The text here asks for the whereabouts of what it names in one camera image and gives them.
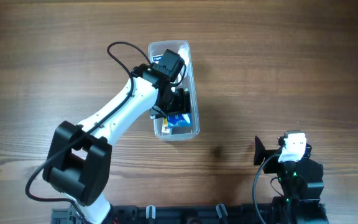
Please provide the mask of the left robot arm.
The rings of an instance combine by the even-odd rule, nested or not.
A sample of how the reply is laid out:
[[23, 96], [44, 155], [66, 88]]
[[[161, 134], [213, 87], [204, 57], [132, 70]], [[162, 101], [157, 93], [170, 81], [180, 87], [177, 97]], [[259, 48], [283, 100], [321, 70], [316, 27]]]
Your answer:
[[54, 210], [52, 223], [115, 222], [104, 197], [112, 148], [145, 111], [165, 120], [190, 114], [191, 93], [181, 86], [189, 65], [187, 52], [167, 49], [158, 62], [134, 67], [127, 85], [94, 115], [56, 128], [42, 177], [70, 207]]

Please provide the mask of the small white sanitizer bottle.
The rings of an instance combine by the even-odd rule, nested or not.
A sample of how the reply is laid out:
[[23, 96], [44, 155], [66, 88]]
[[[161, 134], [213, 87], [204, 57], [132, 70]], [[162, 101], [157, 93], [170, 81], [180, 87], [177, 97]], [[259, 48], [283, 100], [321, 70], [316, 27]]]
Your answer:
[[184, 60], [185, 65], [181, 69], [181, 75], [183, 78], [186, 78], [187, 72], [188, 72], [188, 66], [190, 62], [190, 56], [189, 56], [189, 49], [187, 45], [181, 45], [178, 51], [178, 54], [181, 56], [181, 58]]

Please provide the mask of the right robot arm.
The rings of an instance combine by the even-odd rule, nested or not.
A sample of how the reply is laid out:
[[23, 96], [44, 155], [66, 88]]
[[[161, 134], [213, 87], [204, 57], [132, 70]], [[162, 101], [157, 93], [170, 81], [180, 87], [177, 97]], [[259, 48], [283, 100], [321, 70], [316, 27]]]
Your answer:
[[[303, 132], [285, 133], [278, 138], [279, 148], [267, 150], [255, 137], [254, 165], [258, 166], [252, 183], [252, 205], [259, 223], [328, 223], [320, 196], [324, 189], [324, 167], [310, 159], [312, 146]], [[257, 202], [257, 182], [261, 173], [275, 174], [282, 192], [266, 210]]]

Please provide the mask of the blue yellow VapoDrops box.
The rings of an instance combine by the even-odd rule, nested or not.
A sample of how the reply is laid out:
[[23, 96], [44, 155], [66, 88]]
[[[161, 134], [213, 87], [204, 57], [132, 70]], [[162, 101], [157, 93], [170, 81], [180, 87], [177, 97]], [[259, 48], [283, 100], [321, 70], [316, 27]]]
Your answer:
[[170, 128], [184, 128], [192, 125], [191, 114], [176, 114], [167, 117], [168, 126]]

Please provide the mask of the white Hansaplast plaster box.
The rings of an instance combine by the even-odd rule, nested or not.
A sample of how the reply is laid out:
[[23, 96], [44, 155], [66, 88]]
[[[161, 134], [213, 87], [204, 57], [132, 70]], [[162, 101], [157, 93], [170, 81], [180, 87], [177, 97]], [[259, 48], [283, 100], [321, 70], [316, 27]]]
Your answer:
[[159, 63], [163, 55], [155, 55], [152, 57], [151, 62], [153, 63]]

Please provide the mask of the white Panadol box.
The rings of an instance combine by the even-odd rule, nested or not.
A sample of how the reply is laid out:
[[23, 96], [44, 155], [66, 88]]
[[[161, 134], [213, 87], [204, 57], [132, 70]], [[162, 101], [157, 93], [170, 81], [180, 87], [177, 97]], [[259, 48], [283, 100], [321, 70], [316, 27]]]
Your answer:
[[163, 124], [162, 124], [161, 133], [162, 133], [163, 135], [171, 135], [171, 133], [172, 133], [172, 129], [171, 129], [171, 127], [168, 125], [168, 119], [167, 119], [167, 118], [164, 118], [164, 119], [163, 119]]

